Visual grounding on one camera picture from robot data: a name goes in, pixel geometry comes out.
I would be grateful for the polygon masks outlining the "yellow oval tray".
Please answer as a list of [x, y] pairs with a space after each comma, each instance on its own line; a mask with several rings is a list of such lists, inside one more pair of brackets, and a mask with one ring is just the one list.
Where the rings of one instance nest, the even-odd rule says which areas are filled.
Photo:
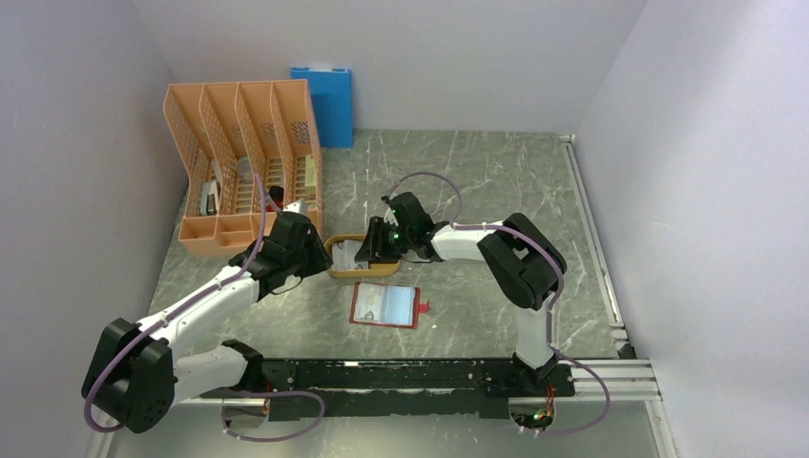
[[397, 273], [401, 262], [354, 261], [354, 256], [365, 239], [364, 235], [337, 235], [325, 242], [325, 249], [333, 260], [328, 269], [334, 278], [388, 277]]

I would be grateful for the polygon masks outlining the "silver VIP credit card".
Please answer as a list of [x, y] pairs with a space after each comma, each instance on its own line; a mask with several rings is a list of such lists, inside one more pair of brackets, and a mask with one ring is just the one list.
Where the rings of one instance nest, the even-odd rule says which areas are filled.
[[362, 323], [377, 323], [384, 305], [384, 287], [361, 284], [354, 303], [354, 320]]

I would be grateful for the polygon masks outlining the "red leather card holder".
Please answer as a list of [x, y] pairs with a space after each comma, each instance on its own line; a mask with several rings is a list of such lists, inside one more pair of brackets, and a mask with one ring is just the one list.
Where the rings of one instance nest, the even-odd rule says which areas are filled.
[[[384, 287], [383, 311], [377, 323], [362, 323], [354, 320], [354, 303], [361, 284]], [[422, 301], [421, 289], [418, 287], [358, 281], [354, 285], [349, 321], [354, 324], [415, 329], [419, 325], [421, 316], [429, 310], [429, 301]]]

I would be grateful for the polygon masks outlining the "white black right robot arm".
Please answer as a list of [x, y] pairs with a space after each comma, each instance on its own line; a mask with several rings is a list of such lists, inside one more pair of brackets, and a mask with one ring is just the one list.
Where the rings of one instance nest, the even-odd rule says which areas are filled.
[[410, 192], [384, 197], [388, 210], [369, 220], [358, 262], [393, 262], [413, 253], [420, 260], [484, 263], [503, 295], [517, 307], [514, 380], [525, 394], [550, 384], [559, 357], [551, 349], [548, 314], [564, 287], [561, 252], [522, 213], [491, 223], [435, 222]]

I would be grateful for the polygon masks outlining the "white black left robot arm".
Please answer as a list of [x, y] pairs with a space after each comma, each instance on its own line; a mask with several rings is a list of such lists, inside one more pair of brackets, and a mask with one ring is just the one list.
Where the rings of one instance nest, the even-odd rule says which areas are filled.
[[191, 357], [186, 351], [229, 316], [331, 265], [309, 217], [286, 208], [271, 231], [231, 258], [184, 300], [130, 323], [117, 319], [99, 338], [81, 388], [85, 423], [96, 432], [144, 432], [177, 403], [224, 388], [239, 396], [272, 391], [263, 357], [237, 340]]

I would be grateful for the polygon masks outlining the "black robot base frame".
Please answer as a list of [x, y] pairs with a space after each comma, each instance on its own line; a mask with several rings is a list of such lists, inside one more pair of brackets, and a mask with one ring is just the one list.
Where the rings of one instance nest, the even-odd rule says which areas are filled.
[[514, 357], [461, 359], [266, 359], [256, 391], [307, 391], [325, 406], [294, 397], [270, 404], [273, 421], [327, 417], [475, 414], [507, 419], [512, 400], [575, 393], [571, 369], [555, 364], [539, 376]]

